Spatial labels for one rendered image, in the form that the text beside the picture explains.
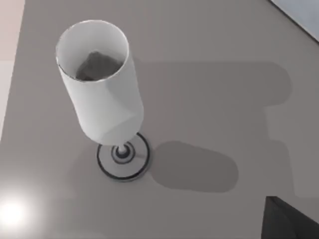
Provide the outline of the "pale blue-grey box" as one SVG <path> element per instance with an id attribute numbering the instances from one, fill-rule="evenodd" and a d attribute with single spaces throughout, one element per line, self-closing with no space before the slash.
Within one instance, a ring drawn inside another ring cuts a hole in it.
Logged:
<path id="1" fill-rule="evenodd" d="M 319 44 L 319 0 L 268 0 Z"/>

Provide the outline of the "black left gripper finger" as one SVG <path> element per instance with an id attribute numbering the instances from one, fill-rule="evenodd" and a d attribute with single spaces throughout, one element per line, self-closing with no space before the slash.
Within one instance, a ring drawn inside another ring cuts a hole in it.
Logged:
<path id="1" fill-rule="evenodd" d="M 261 239 L 319 239 L 319 223 L 281 198 L 267 196 Z"/>

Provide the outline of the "white stemmed goblet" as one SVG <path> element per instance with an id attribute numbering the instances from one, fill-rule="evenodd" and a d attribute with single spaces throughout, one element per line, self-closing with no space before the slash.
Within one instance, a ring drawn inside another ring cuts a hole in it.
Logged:
<path id="1" fill-rule="evenodd" d="M 94 53 L 118 60 L 119 69 L 98 80 L 80 80 L 77 71 Z M 55 59 L 81 129 L 98 145 L 101 171 L 119 182 L 141 177 L 151 163 L 151 147 L 140 133 L 144 105 L 126 35 L 104 20 L 78 22 L 59 37 Z"/>

